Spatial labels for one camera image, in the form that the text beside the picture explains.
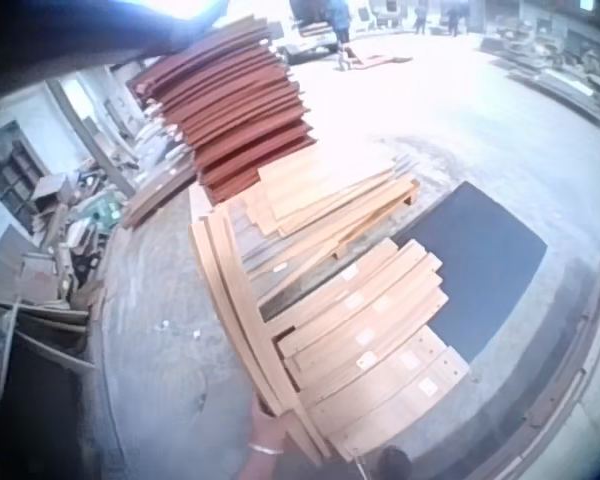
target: concrete floor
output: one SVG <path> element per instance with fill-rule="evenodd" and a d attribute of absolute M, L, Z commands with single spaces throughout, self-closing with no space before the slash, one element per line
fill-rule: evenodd
<path fill-rule="evenodd" d="M 467 380 L 395 440 L 426 459 L 453 434 L 444 444 L 449 464 L 481 434 L 467 427 L 470 420 L 480 417 L 483 430 L 495 425 L 502 410 L 490 400 L 514 395 L 541 368 L 600 254 L 600 129 L 507 79 L 492 57 L 475 51 L 478 41 L 376 37 L 360 48 L 414 61 L 343 73 L 329 57 L 292 68 L 318 138 L 382 141 L 412 156 L 422 194 L 409 218 L 469 180 L 548 245 L 527 293 Z M 248 453 L 250 388 L 196 271 L 190 219 L 185 192 L 110 247 L 96 361 L 116 424 L 111 451 L 122 446 L 126 467 L 107 457 L 108 478 L 121 470 L 127 478 L 232 478 Z M 277 478 L 357 476 L 343 466 L 315 472 L 289 454 Z"/>

